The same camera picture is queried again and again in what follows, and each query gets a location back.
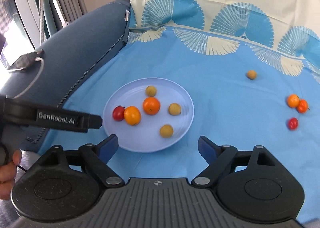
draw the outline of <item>white plate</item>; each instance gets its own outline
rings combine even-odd
[[[160,111],[156,115],[147,115],[142,103],[147,97],[145,89],[153,85],[157,88],[156,98],[160,101]],[[168,113],[171,103],[181,106],[181,114],[172,116]],[[140,110],[141,121],[136,126],[128,125],[125,120],[115,121],[112,112],[118,105],[135,106]],[[160,151],[178,142],[189,130],[194,116],[194,106],[188,92],[180,85],[163,78],[142,78],[119,88],[108,100],[103,111],[103,127],[107,135],[116,134],[119,147],[134,152]],[[170,138],[159,134],[164,124],[173,127]]]

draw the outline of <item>finger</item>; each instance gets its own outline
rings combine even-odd
[[[14,186],[14,180],[7,181],[3,184],[0,184],[0,199],[9,200],[11,189]]]
[[[14,164],[17,166],[17,165],[20,164],[21,159],[22,159],[22,152],[21,152],[21,150],[16,150],[16,151],[13,153],[12,161],[13,161]]]
[[[0,167],[0,181],[7,182],[14,179],[17,174],[17,166],[11,161],[9,164]]]

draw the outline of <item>orange cherry tomato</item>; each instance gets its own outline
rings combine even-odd
[[[137,125],[141,120],[141,114],[137,107],[129,106],[124,110],[124,120],[129,125]]]
[[[297,95],[290,95],[287,99],[287,104],[291,108],[296,108],[299,105],[300,99]]]
[[[297,111],[301,114],[304,114],[309,109],[308,103],[306,100],[301,99],[299,105],[297,106]]]
[[[146,114],[148,115],[155,115],[159,112],[160,110],[160,102],[157,98],[155,97],[147,97],[143,101],[143,110]]]

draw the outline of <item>blue fan pattern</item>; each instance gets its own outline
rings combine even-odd
[[[233,3],[221,9],[213,20],[210,31],[248,38],[273,47],[274,31],[268,16],[250,3]]]
[[[178,25],[204,29],[204,14],[195,0],[150,0],[142,14],[142,27],[156,28],[173,21]]]
[[[133,7],[131,6],[129,28],[136,28],[136,27],[137,27],[136,16],[134,14]]]
[[[137,32],[129,32],[128,35],[128,43],[133,43],[135,42],[136,38],[141,36],[142,33],[137,33]]]
[[[317,34],[303,26],[293,26],[282,37],[278,51],[303,57],[320,69],[320,39]]]

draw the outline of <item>cable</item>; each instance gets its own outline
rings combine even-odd
[[[23,170],[24,172],[27,172],[27,170],[24,167],[21,167],[20,165],[17,165],[17,167]]]
[[[23,94],[25,94],[31,88],[31,86],[33,86],[33,84],[38,80],[39,76],[41,75],[43,68],[44,68],[44,60],[43,60],[43,58],[38,57],[38,58],[35,58],[35,61],[41,61],[41,66],[40,66],[38,74],[32,80],[32,82],[27,86],[27,88],[24,89],[20,94],[16,95],[14,98],[18,98],[18,97],[22,96]]]
[[[39,0],[39,16],[40,16],[40,45],[44,42],[44,3]]]

